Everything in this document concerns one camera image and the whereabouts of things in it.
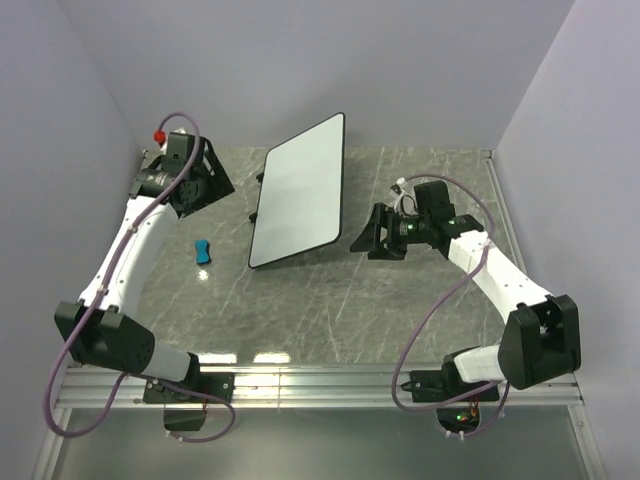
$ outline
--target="blue eraser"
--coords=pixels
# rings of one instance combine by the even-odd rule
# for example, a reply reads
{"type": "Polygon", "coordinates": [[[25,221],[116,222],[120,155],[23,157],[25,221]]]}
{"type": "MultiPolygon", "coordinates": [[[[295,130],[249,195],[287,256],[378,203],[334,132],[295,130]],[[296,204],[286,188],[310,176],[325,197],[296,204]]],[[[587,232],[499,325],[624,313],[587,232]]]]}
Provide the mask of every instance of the blue eraser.
{"type": "Polygon", "coordinates": [[[211,263],[209,256],[209,240],[196,240],[196,263],[198,265],[206,265],[211,263]]]}

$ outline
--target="gray table surface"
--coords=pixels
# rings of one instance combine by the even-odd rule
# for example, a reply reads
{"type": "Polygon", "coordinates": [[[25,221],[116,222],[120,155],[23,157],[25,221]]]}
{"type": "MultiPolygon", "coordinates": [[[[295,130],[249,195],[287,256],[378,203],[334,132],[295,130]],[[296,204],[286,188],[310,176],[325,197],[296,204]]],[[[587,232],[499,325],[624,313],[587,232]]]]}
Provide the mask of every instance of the gray table surface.
{"type": "MultiPolygon", "coordinates": [[[[348,148],[342,238],[251,270],[248,216],[256,210],[254,177],[266,152],[217,149],[236,193],[181,220],[169,234],[137,317],[160,341],[214,362],[395,362],[415,324],[462,272],[426,246],[410,247],[403,262],[369,261],[349,246],[373,204],[391,199],[390,185],[417,172],[453,176],[476,192],[496,218],[496,244],[513,258],[480,150],[348,148]],[[211,243],[213,261],[202,268],[195,264],[198,239],[211,243]]],[[[449,191],[458,213],[485,223],[471,199],[456,187],[449,191]]],[[[439,362],[447,353],[499,341],[502,329],[497,310],[471,284],[436,313],[409,360],[439,362]]]]}

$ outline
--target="purple cable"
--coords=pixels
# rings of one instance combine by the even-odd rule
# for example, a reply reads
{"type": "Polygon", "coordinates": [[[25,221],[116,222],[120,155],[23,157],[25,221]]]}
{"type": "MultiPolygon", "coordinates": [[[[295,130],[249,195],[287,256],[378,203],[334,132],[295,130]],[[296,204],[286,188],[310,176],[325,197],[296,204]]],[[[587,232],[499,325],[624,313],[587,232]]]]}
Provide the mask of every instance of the purple cable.
{"type": "Polygon", "coordinates": [[[124,378],[127,376],[126,373],[123,373],[118,377],[118,379],[116,380],[116,383],[113,386],[113,389],[111,390],[111,393],[109,394],[109,398],[107,399],[107,403],[105,405],[104,410],[102,411],[98,419],[93,424],[81,430],[77,430],[75,432],[69,432],[69,431],[63,430],[56,424],[55,420],[53,419],[53,415],[51,414],[51,393],[53,391],[53,384],[55,383],[56,376],[60,371],[60,367],[62,366],[62,363],[64,362],[64,359],[67,356],[67,353],[69,352],[72,345],[78,338],[78,335],[80,335],[80,332],[82,331],[86,323],[89,321],[89,318],[91,318],[91,315],[93,314],[93,312],[96,310],[98,305],[100,305],[100,302],[102,302],[102,299],[104,298],[104,295],[106,293],[106,289],[109,285],[109,282],[111,281],[111,277],[113,276],[116,266],[118,265],[118,261],[120,260],[120,257],[122,256],[122,253],[124,252],[124,249],[129,243],[129,240],[133,236],[134,232],[140,226],[140,224],[142,224],[142,222],[147,217],[147,215],[149,215],[149,213],[151,213],[153,209],[156,208],[184,179],[184,177],[189,172],[191,166],[193,165],[193,162],[196,159],[198,150],[200,149],[200,130],[198,129],[198,125],[193,120],[193,118],[191,118],[191,116],[187,115],[186,113],[175,112],[167,115],[160,122],[160,126],[158,127],[158,130],[162,130],[165,123],[167,123],[167,121],[173,117],[183,117],[191,124],[191,128],[193,129],[193,135],[195,136],[195,142],[193,145],[193,150],[191,151],[191,155],[189,156],[187,163],[185,163],[183,169],[180,171],[178,176],[173,180],[173,182],[171,182],[171,184],[160,195],[158,195],[158,197],[155,200],[153,200],[149,204],[149,206],[147,206],[147,208],[145,208],[140,213],[140,215],[138,215],[135,218],[135,220],[131,224],[131,227],[129,227],[129,229],[122,236],[122,239],[120,240],[120,243],[118,243],[118,246],[116,247],[113,257],[111,258],[111,261],[107,265],[105,273],[102,277],[102,284],[100,285],[96,293],[96,296],[93,299],[93,302],[91,302],[91,304],[89,305],[89,308],[87,308],[87,311],[84,313],[84,315],[82,315],[82,317],[78,321],[78,324],[75,326],[75,328],[71,332],[71,335],[69,335],[69,338],[64,343],[64,346],[62,347],[62,349],[60,350],[60,353],[58,354],[58,356],[54,361],[53,368],[51,369],[51,373],[49,374],[49,379],[47,381],[47,386],[45,388],[45,393],[42,400],[42,411],[44,413],[45,422],[47,423],[49,428],[54,433],[56,433],[57,435],[60,435],[61,437],[65,437],[65,438],[80,437],[82,435],[85,435],[91,432],[98,425],[100,425],[100,423],[102,423],[102,421],[105,419],[105,417],[109,413],[109,409],[111,408],[111,404],[115,399],[116,393],[118,391],[118,388],[120,387],[120,384],[122,383],[122,380],[124,380],[124,378]]]}
{"type": "MultiPolygon", "coordinates": [[[[466,187],[464,184],[460,183],[459,181],[455,180],[454,178],[447,177],[445,175],[440,175],[440,174],[437,174],[437,173],[419,173],[419,174],[407,177],[406,180],[409,182],[411,180],[416,180],[418,178],[438,178],[440,180],[444,180],[446,182],[450,182],[450,183],[454,184],[455,186],[457,186],[458,188],[460,188],[462,191],[464,191],[467,195],[469,195],[478,204],[480,209],[483,211],[483,213],[487,217],[487,221],[489,222],[488,236],[489,236],[490,239],[493,238],[493,235],[494,235],[495,230],[496,230],[496,223],[495,223],[495,220],[493,219],[493,215],[491,215],[491,212],[489,211],[489,208],[480,199],[480,197],[478,197],[475,193],[473,193],[468,187],[466,187]]],[[[396,406],[398,408],[400,408],[401,410],[405,410],[405,411],[408,411],[408,412],[425,412],[425,411],[428,411],[428,410],[433,410],[433,409],[437,409],[437,408],[446,407],[446,406],[448,406],[448,405],[450,405],[452,403],[459,402],[461,400],[465,400],[465,399],[467,399],[467,398],[469,398],[469,397],[471,397],[473,395],[477,395],[479,393],[484,392],[485,390],[489,390],[490,388],[493,388],[496,385],[498,385],[497,382],[489,382],[487,385],[475,388],[475,389],[473,389],[473,390],[471,390],[469,392],[466,392],[466,393],[463,393],[461,395],[458,395],[458,396],[455,396],[453,398],[450,398],[448,400],[445,400],[444,402],[429,404],[429,405],[425,405],[423,407],[412,407],[412,406],[403,404],[400,401],[400,399],[398,398],[398,391],[397,391],[398,390],[398,378],[400,377],[400,371],[402,370],[402,366],[404,365],[404,362],[406,361],[407,356],[409,355],[409,351],[411,350],[411,347],[413,347],[413,344],[418,339],[418,336],[420,335],[420,333],[424,329],[424,327],[427,324],[427,322],[431,319],[433,314],[438,310],[438,308],[440,308],[442,306],[442,304],[444,302],[446,302],[453,294],[455,294],[458,290],[460,290],[460,288],[462,288],[469,281],[471,281],[473,279],[473,277],[475,277],[478,273],[480,273],[480,271],[484,268],[484,266],[487,263],[487,256],[488,255],[489,255],[489,245],[485,245],[484,249],[482,250],[482,257],[480,258],[480,262],[478,263],[476,268],[474,268],[471,272],[466,274],[460,281],[458,281],[456,284],[454,284],[452,287],[450,287],[431,306],[431,308],[429,309],[429,311],[427,312],[425,317],[422,319],[422,321],[420,321],[418,326],[411,333],[411,336],[409,337],[409,340],[405,344],[405,346],[404,346],[404,348],[402,350],[402,353],[400,354],[400,358],[398,359],[398,362],[396,363],[396,367],[395,367],[395,369],[393,371],[393,377],[392,377],[392,380],[391,380],[391,398],[393,399],[393,403],[395,403],[396,406]]],[[[506,402],[507,393],[508,392],[509,392],[509,385],[507,384],[507,388],[505,389],[505,394],[503,396],[503,399],[500,402],[500,405],[498,405],[498,408],[496,409],[496,412],[494,413],[494,416],[492,416],[492,418],[488,422],[486,422],[486,424],[483,426],[482,429],[478,428],[479,431],[482,431],[486,427],[488,427],[495,420],[495,418],[497,418],[497,416],[500,414],[500,411],[502,410],[502,407],[504,406],[504,402],[506,402]]]]}
{"type": "Polygon", "coordinates": [[[203,400],[209,400],[215,403],[221,403],[222,405],[227,407],[227,409],[229,410],[229,413],[231,414],[231,418],[229,419],[229,423],[227,424],[227,426],[224,427],[220,432],[216,433],[215,435],[211,435],[210,437],[204,437],[204,438],[189,438],[189,437],[183,437],[182,435],[178,435],[175,432],[170,432],[169,435],[171,435],[173,438],[178,439],[179,441],[185,442],[185,443],[211,442],[213,440],[217,440],[220,437],[223,437],[224,435],[226,435],[229,432],[229,430],[231,430],[231,427],[233,427],[233,424],[236,422],[236,411],[231,406],[231,404],[226,400],[223,400],[222,398],[219,398],[219,397],[215,397],[213,395],[208,395],[206,393],[199,393],[199,392],[192,392],[191,390],[185,390],[184,388],[181,388],[165,380],[159,380],[159,382],[160,382],[160,385],[162,385],[165,388],[168,388],[169,390],[173,390],[174,392],[182,393],[184,395],[190,395],[192,397],[202,398],[203,400]]]}

